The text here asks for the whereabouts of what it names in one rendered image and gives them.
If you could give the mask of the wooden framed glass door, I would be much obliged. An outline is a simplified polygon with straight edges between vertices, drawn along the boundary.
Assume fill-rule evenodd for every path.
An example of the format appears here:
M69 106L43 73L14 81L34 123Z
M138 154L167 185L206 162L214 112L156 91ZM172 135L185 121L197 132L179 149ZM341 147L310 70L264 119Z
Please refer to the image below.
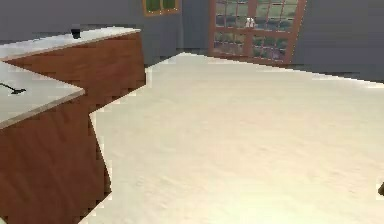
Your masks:
M208 54L273 66L292 63L307 0L209 0ZM254 28L245 26L253 18Z

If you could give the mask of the brown wooden kitchen counter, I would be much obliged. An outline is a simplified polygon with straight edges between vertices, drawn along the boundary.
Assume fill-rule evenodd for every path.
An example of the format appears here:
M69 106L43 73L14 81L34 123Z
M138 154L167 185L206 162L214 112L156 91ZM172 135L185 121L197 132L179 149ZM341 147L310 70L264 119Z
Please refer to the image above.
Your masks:
M81 87L90 112L146 84L141 31L106 27L0 45L0 61Z
M84 90L0 62L0 220L78 224L110 193Z

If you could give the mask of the black kitchen utensil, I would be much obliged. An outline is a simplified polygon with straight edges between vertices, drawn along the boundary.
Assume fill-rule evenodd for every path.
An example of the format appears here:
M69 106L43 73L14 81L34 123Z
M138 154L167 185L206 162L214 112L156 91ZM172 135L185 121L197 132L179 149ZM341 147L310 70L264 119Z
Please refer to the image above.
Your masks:
M11 87L11 86L9 86L7 84L4 84L4 83L0 83L0 86L3 86L5 88L10 89L11 90L11 94L13 94L13 95L17 95L17 94L26 92L26 89L23 89L23 88L21 88L21 89L13 88L13 87Z

